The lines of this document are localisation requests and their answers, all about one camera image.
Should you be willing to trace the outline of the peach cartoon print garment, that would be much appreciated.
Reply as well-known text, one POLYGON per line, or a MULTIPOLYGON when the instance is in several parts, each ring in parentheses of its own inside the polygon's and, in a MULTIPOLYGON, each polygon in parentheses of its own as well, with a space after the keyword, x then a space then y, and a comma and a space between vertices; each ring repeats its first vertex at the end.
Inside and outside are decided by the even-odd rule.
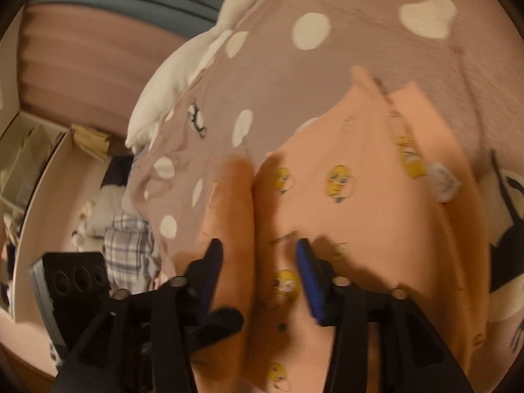
POLYGON ((247 311, 241 334, 194 355, 201 392, 245 381, 268 392, 318 392, 332 328, 308 304, 296 247, 308 239, 338 277, 413 298, 469 368, 485 332, 488 246, 479 194, 451 131, 415 86, 391 98, 355 67, 347 94, 253 168, 218 162, 194 202, 198 242, 217 237, 217 300, 247 311))

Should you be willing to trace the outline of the plaid grey white cloth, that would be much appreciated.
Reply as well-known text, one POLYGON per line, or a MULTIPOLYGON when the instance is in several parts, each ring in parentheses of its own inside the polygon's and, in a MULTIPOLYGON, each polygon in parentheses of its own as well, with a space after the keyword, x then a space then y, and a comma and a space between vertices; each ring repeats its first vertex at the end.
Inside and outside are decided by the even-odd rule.
POLYGON ((161 252, 150 224, 139 216, 118 214, 104 237, 107 276, 112 288, 141 294, 156 288, 161 252))

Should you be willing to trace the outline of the white pillow on floor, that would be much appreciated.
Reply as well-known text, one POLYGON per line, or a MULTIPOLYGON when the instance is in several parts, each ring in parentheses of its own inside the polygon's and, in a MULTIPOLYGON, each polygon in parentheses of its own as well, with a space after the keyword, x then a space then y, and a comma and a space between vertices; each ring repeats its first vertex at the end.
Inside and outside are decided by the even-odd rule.
POLYGON ((84 237, 103 238, 115 218, 122 213, 124 192, 124 186, 103 186, 81 207, 77 232, 84 237))

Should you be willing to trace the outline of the black cloth on floor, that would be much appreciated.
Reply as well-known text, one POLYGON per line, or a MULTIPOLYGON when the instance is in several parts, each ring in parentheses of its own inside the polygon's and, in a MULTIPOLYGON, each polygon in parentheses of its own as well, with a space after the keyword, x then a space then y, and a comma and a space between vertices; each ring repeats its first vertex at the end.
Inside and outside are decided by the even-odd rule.
POLYGON ((103 188, 109 185, 126 186, 133 161, 134 158, 131 154, 116 155, 110 161, 100 187, 103 188))

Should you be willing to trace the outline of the white shelf unit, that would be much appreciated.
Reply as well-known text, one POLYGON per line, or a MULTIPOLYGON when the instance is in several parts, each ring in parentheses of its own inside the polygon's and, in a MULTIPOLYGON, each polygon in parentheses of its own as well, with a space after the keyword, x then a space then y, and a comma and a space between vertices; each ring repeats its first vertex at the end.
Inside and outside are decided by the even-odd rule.
POLYGON ((1 313, 13 318, 14 273, 35 189, 67 128, 20 111, 1 134, 1 313))

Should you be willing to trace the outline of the tan woven basket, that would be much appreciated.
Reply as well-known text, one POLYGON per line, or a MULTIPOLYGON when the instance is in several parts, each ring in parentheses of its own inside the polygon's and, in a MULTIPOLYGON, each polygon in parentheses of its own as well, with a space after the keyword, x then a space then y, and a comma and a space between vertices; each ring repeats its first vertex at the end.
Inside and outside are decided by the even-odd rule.
POLYGON ((97 160, 106 160, 110 146, 110 136, 105 132, 74 124, 73 141, 85 154, 97 160))

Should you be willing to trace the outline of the white goose plush toy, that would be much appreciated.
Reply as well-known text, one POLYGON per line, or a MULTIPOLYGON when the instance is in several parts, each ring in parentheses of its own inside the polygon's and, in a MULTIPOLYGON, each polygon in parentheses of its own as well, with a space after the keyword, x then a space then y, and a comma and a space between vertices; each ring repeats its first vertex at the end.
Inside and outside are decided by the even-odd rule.
POLYGON ((223 33, 234 29, 257 0, 224 0, 211 29, 178 47, 147 82, 131 113, 125 146, 134 154, 149 146, 163 119, 174 108, 201 66, 204 55, 223 33))

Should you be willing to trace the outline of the pink curtain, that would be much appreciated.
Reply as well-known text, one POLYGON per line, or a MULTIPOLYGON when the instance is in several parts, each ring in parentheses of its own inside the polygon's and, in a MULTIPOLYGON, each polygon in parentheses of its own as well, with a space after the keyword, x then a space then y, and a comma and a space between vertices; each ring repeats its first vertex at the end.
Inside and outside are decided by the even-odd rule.
POLYGON ((19 33, 21 106, 61 125, 91 126, 123 138, 145 84, 185 41, 110 11, 30 5, 19 33))

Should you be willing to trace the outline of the mauve polka dot bedspread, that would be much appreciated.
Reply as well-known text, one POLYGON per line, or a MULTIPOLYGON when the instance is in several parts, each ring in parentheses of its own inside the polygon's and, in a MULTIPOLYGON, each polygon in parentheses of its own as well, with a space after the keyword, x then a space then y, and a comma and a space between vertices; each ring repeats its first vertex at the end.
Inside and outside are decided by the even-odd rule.
POLYGON ((261 0, 204 64, 131 173, 167 276, 208 247, 195 192, 221 160, 267 156, 344 98, 362 67, 417 87, 467 160, 488 246, 487 319, 464 370, 523 389, 523 41, 497 0, 261 0))

